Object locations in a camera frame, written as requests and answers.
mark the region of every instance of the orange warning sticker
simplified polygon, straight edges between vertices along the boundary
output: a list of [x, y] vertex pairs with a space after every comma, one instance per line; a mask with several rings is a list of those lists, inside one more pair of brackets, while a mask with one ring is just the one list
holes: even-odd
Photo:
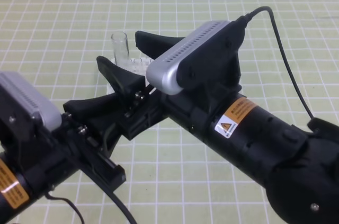
[[236, 123], [240, 123], [250, 111], [257, 105], [245, 97], [237, 99], [225, 112], [225, 116], [229, 117]]
[[14, 174], [0, 159], [0, 193], [13, 209], [18, 208], [29, 196]]
[[237, 99], [220, 117], [215, 130], [225, 138], [230, 138], [243, 118], [255, 107], [256, 104], [245, 97]]

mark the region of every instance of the screw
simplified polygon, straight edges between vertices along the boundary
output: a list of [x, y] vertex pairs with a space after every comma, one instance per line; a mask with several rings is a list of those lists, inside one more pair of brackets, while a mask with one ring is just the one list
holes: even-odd
[[316, 203], [311, 204], [311, 211], [312, 212], [319, 211], [319, 206]]
[[87, 127], [86, 126], [79, 127], [79, 134], [85, 135], [86, 133], [87, 133]]
[[145, 98], [145, 96], [142, 94], [142, 92], [137, 92], [136, 93], [136, 99], [137, 100], [143, 100]]
[[16, 118], [10, 117], [8, 121], [9, 121], [11, 124], [13, 124], [13, 123], [16, 122]]

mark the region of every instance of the test tube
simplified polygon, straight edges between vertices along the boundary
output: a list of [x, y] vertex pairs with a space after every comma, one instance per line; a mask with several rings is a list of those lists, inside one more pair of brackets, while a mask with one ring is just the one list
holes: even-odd
[[123, 69], [129, 69], [129, 50], [127, 35], [124, 32], [114, 32], [111, 36], [115, 64]]

